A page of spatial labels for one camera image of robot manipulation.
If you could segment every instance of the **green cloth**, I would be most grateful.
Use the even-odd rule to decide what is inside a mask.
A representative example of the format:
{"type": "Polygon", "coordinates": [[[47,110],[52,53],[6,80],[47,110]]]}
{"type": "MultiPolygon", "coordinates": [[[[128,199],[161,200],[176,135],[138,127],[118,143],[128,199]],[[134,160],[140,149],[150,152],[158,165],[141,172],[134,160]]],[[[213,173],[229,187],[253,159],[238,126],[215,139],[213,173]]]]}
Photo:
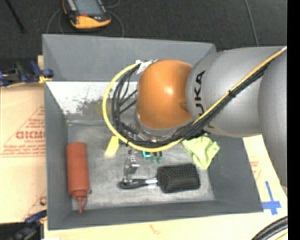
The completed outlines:
{"type": "Polygon", "coordinates": [[[203,170],[209,167],[220,148],[215,141],[204,135],[190,140],[183,140],[181,144],[186,151],[192,154],[193,163],[203,170]]]}

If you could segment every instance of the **orange device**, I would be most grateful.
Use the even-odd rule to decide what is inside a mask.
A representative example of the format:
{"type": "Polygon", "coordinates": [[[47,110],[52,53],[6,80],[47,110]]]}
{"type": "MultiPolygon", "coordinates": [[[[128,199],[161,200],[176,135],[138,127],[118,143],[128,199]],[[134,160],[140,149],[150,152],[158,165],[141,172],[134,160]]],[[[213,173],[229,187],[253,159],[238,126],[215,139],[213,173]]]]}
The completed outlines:
{"type": "Polygon", "coordinates": [[[62,0],[64,13],[78,30],[94,30],[111,22],[102,0],[62,0]]]}

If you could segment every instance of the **yellow sponge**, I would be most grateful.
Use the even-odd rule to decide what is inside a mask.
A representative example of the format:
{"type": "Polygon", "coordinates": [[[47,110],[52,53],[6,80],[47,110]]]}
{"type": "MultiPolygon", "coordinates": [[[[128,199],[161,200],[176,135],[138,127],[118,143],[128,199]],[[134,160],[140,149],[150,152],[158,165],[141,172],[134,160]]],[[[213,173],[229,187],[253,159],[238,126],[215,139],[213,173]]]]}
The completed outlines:
{"type": "Polygon", "coordinates": [[[117,136],[112,136],[108,147],[104,153],[104,156],[107,158],[113,158],[116,155],[116,152],[119,148],[119,138],[117,136]]]}

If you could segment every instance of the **cardboard sheet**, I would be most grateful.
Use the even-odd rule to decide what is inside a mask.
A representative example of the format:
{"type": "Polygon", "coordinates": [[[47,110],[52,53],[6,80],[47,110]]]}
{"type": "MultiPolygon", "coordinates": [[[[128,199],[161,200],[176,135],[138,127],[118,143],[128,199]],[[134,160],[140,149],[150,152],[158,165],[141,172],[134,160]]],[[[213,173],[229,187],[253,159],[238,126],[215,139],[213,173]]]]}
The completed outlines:
{"type": "Polygon", "coordinates": [[[0,90],[0,224],[47,208],[44,88],[0,90]]]}

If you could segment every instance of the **blue clamp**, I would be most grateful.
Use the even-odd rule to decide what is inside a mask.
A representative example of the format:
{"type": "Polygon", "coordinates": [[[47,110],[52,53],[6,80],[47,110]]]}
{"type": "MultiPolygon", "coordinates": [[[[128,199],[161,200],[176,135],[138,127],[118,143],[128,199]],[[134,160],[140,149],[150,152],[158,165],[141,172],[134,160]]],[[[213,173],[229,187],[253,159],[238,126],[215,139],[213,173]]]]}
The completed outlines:
{"type": "Polygon", "coordinates": [[[29,66],[30,68],[25,68],[17,61],[11,69],[0,71],[0,87],[17,83],[38,83],[41,78],[51,80],[54,77],[52,69],[41,70],[34,60],[29,62],[29,66]]]}
{"type": "Polygon", "coordinates": [[[40,219],[47,216],[47,210],[40,211],[25,219],[24,223],[27,225],[23,229],[19,230],[8,240],[29,240],[34,236],[38,229],[42,226],[40,219]]]}

